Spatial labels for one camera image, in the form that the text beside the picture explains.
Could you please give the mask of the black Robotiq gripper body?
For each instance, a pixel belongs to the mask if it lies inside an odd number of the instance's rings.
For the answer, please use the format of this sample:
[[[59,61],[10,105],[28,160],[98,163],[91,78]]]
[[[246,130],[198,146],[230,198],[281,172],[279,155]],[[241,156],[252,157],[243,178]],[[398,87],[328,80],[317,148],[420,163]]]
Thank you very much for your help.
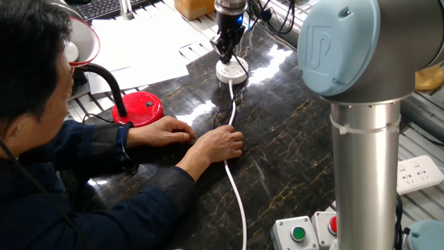
[[[216,12],[216,23],[218,24],[218,34],[222,39],[226,39],[228,35],[234,31],[245,30],[244,14],[227,15],[225,13]]]

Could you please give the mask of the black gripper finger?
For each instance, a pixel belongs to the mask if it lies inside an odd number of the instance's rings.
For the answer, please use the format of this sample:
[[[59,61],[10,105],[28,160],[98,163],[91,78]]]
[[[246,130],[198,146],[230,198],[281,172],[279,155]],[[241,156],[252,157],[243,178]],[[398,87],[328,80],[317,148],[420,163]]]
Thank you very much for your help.
[[[235,47],[240,43],[244,31],[230,31],[228,43],[228,60],[231,60],[234,55]]]
[[[230,60],[227,57],[228,46],[227,46],[227,42],[223,39],[221,34],[215,35],[210,40],[210,44],[212,45],[212,47],[215,50],[215,52],[217,52],[219,54],[220,61],[223,64],[227,64],[228,61]]]

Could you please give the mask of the person's right hand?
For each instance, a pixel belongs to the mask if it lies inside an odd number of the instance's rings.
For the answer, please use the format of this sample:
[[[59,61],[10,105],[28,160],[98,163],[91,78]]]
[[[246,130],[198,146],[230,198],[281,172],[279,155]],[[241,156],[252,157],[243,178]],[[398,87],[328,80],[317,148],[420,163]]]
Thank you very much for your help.
[[[231,125],[213,129],[197,139],[192,149],[209,164],[242,155],[244,136]]]

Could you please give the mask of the person's left hand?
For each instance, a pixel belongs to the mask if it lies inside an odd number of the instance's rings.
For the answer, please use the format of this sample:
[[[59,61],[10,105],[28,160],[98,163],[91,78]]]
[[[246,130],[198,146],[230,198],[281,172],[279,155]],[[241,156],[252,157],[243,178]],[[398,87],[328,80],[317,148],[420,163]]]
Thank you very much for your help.
[[[187,123],[166,116],[152,124],[130,128],[126,146],[163,147],[173,143],[191,142],[195,139],[196,134]]]

